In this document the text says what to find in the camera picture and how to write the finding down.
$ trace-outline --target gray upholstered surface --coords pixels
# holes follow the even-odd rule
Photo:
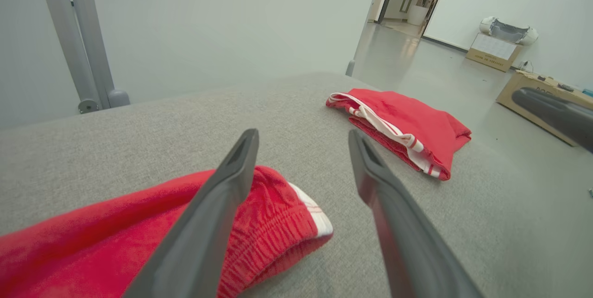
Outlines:
[[[328,95],[367,85],[329,74],[225,89],[76,116],[0,134],[0,233],[215,168],[239,134],[260,131],[269,165],[319,203],[335,234],[319,251],[244,297],[387,297],[371,212],[358,198],[347,147],[353,128]],[[377,146],[488,297],[544,297],[552,281],[536,194],[478,142],[439,182]]]

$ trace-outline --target white stripe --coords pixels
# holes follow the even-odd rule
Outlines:
[[[441,169],[439,169],[439,167],[432,167],[432,172],[430,172],[430,176],[434,176],[435,178],[438,178],[441,175]]]
[[[375,127],[375,129],[377,129],[377,131],[383,133],[392,141],[398,142],[405,146],[407,156],[411,160],[411,162],[417,165],[421,169],[421,171],[428,174],[428,169],[430,169],[430,165],[434,165],[434,163],[432,163],[428,159],[428,157],[426,157],[422,153],[422,151],[424,150],[424,144],[417,140],[414,135],[412,135],[411,133],[403,133],[398,127],[380,118],[379,115],[377,115],[376,112],[372,110],[372,108],[367,106],[364,102],[356,99],[356,97],[352,95],[348,95],[345,93],[332,93],[330,95],[330,98],[335,101],[344,101],[347,100],[345,98],[349,98],[350,100],[360,105],[360,114],[356,114],[355,116],[366,119],[371,125],[373,125],[373,127]],[[414,143],[414,140],[416,140],[416,143],[413,147],[411,147],[411,144]]]
[[[323,237],[324,235],[330,235],[333,232],[333,226],[330,222],[330,219],[326,214],[322,212],[322,209],[313,201],[309,195],[305,194],[301,188],[295,186],[288,182],[288,185],[293,188],[296,192],[296,195],[301,200],[301,202],[305,203],[307,206],[307,210],[309,210],[309,214],[313,218],[313,222],[315,222],[315,226],[317,226],[317,237]]]

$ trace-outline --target white planter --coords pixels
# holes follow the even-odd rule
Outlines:
[[[410,11],[408,12],[408,23],[413,25],[421,25],[422,21],[426,17],[426,13],[428,13],[428,8],[420,7],[420,6],[412,6],[410,7]]]

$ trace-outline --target gray couch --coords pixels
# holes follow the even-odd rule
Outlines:
[[[332,74],[223,89],[22,127],[0,134],[0,233],[66,211],[217,167],[248,127],[260,132],[258,165],[309,194],[334,237],[243,297],[387,297],[370,210],[356,194],[347,146],[354,126],[327,108],[335,91],[370,88]],[[439,182],[376,144],[488,297],[545,297],[553,281],[536,214],[521,206],[528,184],[477,142]]]

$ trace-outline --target wall baseboard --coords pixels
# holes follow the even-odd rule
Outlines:
[[[424,40],[434,42],[436,44],[440,44],[441,46],[446,46],[446,47],[450,47],[451,49],[455,49],[456,51],[461,51],[462,53],[467,53],[469,51],[468,49],[463,49],[462,47],[454,46],[453,44],[445,43],[443,41],[439,41],[434,38],[429,38],[428,36],[423,35],[422,38]]]
[[[383,21],[391,21],[392,23],[407,23],[407,19],[383,18]]]

